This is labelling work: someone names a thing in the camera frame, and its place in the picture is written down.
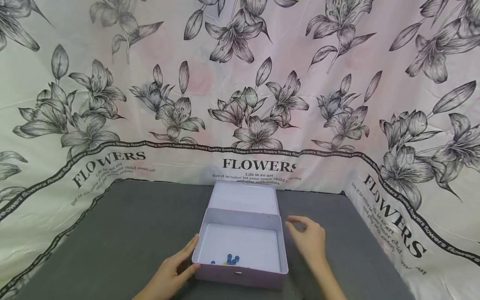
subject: left hand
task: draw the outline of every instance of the left hand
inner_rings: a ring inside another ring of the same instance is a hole
[[[133,300],[168,300],[183,284],[200,268],[200,264],[192,264],[180,274],[178,267],[192,254],[198,243],[198,234],[178,253],[163,261],[158,271],[147,286]]]

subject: open box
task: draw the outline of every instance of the open box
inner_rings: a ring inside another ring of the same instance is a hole
[[[223,264],[229,253],[236,265]],[[192,262],[202,265],[197,279],[281,290],[288,264],[275,188],[217,181]]]

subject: gray table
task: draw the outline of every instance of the gray table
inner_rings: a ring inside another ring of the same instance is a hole
[[[120,181],[23,288],[17,300],[131,299],[162,261],[198,232],[212,186]],[[278,191],[282,218],[304,215],[326,230],[327,259],[349,300],[412,300],[409,289],[342,195]],[[291,236],[281,292],[190,280],[177,299],[322,299]]]

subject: fabric backdrop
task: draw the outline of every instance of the fabric backdrop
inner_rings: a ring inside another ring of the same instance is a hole
[[[344,191],[478,299],[478,45],[480,0],[0,0],[0,298],[130,178]]]

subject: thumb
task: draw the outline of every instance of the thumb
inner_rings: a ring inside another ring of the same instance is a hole
[[[185,271],[183,271],[180,275],[177,276],[177,279],[180,281],[181,284],[187,282],[187,280],[195,274],[195,272],[200,269],[200,264],[192,264],[189,266]]]

